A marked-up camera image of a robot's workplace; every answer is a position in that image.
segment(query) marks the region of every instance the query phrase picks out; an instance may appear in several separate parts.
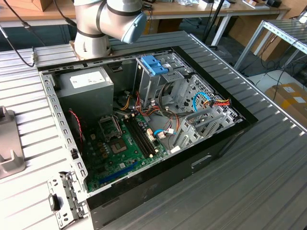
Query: cardboard box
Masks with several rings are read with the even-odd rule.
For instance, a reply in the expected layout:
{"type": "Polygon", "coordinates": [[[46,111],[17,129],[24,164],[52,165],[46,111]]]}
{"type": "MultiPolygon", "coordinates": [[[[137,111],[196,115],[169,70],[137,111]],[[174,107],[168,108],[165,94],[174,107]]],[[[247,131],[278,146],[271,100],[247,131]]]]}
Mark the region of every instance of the cardboard box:
{"type": "Polygon", "coordinates": [[[244,0],[246,3],[252,6],[264,6],[265,2],[262,0],[244,0]]]}
{"type": "MultiPolygon", "coordinates": [[[[273,100],[275,91],[276,85],[269,88],[265,94],[273,100]]],[[[307,92],[296,83],[279,85],[274,102],[307,127],[307,92]]]]}
{"type": "Polygon", "coordinates": [[[7,0],[10,6],[34,11],[44,11],[53,0],[7,0]]]}

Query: ram slot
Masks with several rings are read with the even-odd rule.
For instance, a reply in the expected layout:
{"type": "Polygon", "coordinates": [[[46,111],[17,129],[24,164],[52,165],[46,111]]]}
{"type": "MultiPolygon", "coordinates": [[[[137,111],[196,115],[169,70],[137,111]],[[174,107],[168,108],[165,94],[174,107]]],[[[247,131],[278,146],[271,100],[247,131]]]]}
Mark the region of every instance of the ram slot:
{"type": "Polygon", "coordinates": [[[134,120],[134,118],[126,119],[124,120],[124,123],[128,131],[132,135],[132,138],[141,149],[143,156],[145,158],[148,158],[151,154],[155,155],[156,153],[154,151],[153,146],[139,127],[139,124],[134,120]]]}

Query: metal workbench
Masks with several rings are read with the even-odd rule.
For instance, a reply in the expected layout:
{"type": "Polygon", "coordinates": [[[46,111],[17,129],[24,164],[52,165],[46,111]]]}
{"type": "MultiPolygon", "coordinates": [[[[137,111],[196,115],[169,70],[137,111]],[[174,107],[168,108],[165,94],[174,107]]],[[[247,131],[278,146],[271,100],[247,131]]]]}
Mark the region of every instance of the metal workbench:
{"type": "Polygon", "coordinates": [[[263,29],[267,29],[268,32],[255,50],[255,55],[259,54],[263,46],[268,42],[268,39],[272,33],[274,33],[276,36],[280,37],[281,39],[288,42],[290,45],[294,46],[297,49],[293,53],[293,55],[287,60],[285,65],[289,64],[299,51],[302,51],[307,55],[307,26],[305,24],[301,23],[297,19],[267,20],[262,21],[259,24],[248,45],[245,47],[240,58],[236,62],[234,67],[235,69],[240,68],[247,54],[262,33],[263,29]]]}
{"type": "MultiPolygon", "coordinates": [[[[307,225],[306,130],[192,35],[153,34],[133,45],[116,40],[111,44],[122,53],[181,46],[259,122],[221,159],[104,229],[300,230],[307,225]]],[[[37,52],[39,66],[76,60],[69,45],[37,52]]],[[[31,51],[21,54],[29,60],[31,51]]],[[[1,229],[57,229],[46,180],[69,164],[37,71],[12,51],[0,53],[0,104],[15,111],[27,165],[0,180],[1,229]]],[[[91,221],[86,218],[68,229],[90,230],[91,221]]]]}

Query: expansion slot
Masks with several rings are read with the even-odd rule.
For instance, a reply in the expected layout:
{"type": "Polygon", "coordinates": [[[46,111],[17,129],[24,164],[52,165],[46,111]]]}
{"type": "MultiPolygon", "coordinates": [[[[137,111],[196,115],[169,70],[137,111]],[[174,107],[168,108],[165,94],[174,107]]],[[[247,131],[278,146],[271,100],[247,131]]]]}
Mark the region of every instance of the expansion slot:
{"type": "Polygon", "coordinates": [[[156,154],[152,144],[150,143],[146,135],[143,133],[143,131],[139,127],[138,122],[134,118],[124,120],[124,124],[126,125],[136,144],[141,149],[142,154],[145,158],[150,157],[150,155],[156,154]]]}
{"type": "Polygon", "coordinates": [[[113,179],[116,179],[118,177],[120,177],[122,174],[125,174],[125,173],[128,173],[129,171],[133,170],[133,168],[138,164],[138,162],[134,162],[132,165],[130,165],[129,167],[125,168],[125,169],[122,169],[112,175],[109,175],[103,179],[100,179],[99,180],[99,183],[100,184],[103,184],[103,183],[106,183],[106,182],[109,182],[113,179]]]}

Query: side panel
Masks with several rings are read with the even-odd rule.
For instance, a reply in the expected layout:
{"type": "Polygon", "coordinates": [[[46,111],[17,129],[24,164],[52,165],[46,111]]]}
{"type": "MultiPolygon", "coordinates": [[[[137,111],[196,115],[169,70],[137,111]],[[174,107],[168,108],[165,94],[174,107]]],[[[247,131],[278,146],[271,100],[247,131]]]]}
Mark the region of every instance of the side panel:
{"type": "Polygon", "coordinates": [[[205,167],[220,154],[222,155],[223,153],[221,151],[224,152],[224,150],[226,150],[225,148],[227,148],[233,140],[233,136],[226,138],[218,144],[201,151],[199,154],[119,196],[113,197],[112,195],[118,192],[125,183],[116,184],[106,191],[87,199],[90,208],[94,204],[101,204],[91,210],[94,229],[96,230],[104,227],[108,223],[116,220],[142,203],[205,167]]]}

